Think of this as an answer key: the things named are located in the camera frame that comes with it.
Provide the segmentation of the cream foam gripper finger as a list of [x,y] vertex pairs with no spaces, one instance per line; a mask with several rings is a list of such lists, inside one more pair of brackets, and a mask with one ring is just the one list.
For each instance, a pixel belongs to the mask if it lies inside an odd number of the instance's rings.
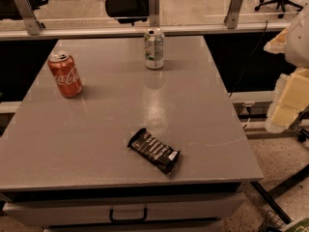
[[299,113],[309,105],[308,47],[293,48],[289,29],[286,28],[266,43],[264,51],[272,54],[283,53],[286,61],[296,66],[291,74],[280,74],[275,84],[273,101],[267,112],[266,130],[281,133],[288,129]]

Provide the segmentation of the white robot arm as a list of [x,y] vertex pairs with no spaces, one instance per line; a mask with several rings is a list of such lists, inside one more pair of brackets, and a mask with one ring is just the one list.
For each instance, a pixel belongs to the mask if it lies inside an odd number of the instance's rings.
[[264,51],[283,53],[285,60],[296,66],[291,74],[280,74],[267,112],[267,131],[281,133],[309,106],[309,5],[289,27],[266,43]]

